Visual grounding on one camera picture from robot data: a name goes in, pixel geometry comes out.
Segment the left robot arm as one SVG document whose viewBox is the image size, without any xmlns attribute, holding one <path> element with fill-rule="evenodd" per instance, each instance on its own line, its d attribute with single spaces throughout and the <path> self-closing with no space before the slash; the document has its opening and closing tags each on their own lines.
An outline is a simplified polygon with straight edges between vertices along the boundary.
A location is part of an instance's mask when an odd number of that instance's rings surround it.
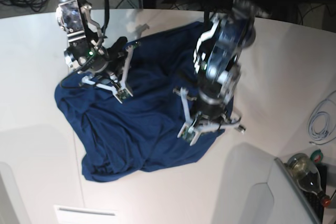
<svg viewBox="0 0 336 224">
<path fill-rule="evenodd" d="M 181 98 L 185 122 L 178 137 L 189 145 L 210 132 L 234 128 L 244 132 L 241 115 L 228 111 L 241 77 L 239 57 L 256 38 L 255 17 L 271 13 L 277 0 L 211 0 L 205 12 L 204 31 L 193 52 L 198 94 L 175 90 Z"/>
</svg>

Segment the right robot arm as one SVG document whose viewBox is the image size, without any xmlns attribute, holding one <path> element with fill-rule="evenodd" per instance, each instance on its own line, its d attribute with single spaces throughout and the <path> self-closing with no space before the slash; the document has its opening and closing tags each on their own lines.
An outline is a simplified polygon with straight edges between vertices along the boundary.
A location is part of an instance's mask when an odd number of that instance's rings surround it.
<svg viewBox="0 0 336 224">
<path fill-rule="evenodd" d="M 110 20 L 109 0 L 104 0 L 104 23 L 91 17 L 92 5 L 87 0 L 58 0 L 56 20 L 66 32 L 68 47 L 64 51 L 69 76 L 82 74 L 78 88 L 95 87 L 112 93 L 123 103 L 133 96 L 127 83 L 130 64 L 137 41 L 129 44 L 125 36 L 119 37 L 105 48 L 106 31 Z"/>
</svg>

